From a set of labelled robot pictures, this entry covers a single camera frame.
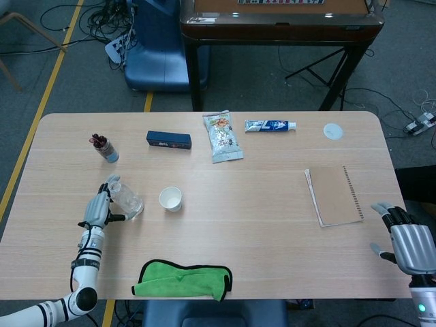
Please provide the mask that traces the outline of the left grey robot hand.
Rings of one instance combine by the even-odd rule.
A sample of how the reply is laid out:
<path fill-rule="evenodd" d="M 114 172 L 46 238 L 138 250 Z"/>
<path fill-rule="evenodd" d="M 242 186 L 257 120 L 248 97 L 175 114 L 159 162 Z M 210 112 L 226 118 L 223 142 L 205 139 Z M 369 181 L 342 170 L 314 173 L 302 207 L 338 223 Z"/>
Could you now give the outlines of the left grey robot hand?
<path fill-rule="evenodd" d="M 90 226 L 104 228 L 111 222 L 125 221 L 127 218 L 122 214 L 112 214 L 110 203 L 112 202 L 109 184 L 120 180 L 119 175 L 111 174 L 98 189 L 97 195 L 88 203 L 84 221 Z"/>

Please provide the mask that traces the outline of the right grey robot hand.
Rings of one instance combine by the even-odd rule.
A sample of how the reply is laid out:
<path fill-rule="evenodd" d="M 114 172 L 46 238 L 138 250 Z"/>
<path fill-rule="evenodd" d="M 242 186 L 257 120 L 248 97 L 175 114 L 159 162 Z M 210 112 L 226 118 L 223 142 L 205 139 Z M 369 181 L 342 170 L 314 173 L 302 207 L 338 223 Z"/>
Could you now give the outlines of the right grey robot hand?
<path fill-rule="evenodd" d="M 371 243 L 372 251 L 384 260 L 396 264 L 406 275 L 435 274 L 435 241 L 428 226 L 420 225 L 399 206 L 387 202 L 372 204 L 384 222 L 393 252 Z"/>

